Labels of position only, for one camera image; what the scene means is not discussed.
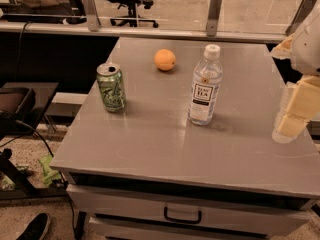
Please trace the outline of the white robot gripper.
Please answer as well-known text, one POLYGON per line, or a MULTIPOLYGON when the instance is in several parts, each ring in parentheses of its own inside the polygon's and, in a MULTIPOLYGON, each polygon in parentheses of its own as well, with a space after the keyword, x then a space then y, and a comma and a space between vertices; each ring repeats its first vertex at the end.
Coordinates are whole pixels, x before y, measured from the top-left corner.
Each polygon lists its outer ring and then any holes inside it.
POLYGON ((320 6, 315 6, 294 34, 275 46, 271 56, 291 60, 291 67, 303 76, 287 82, 274 122, 272 139, 287 144, 298 137, 320 112, 320 6))

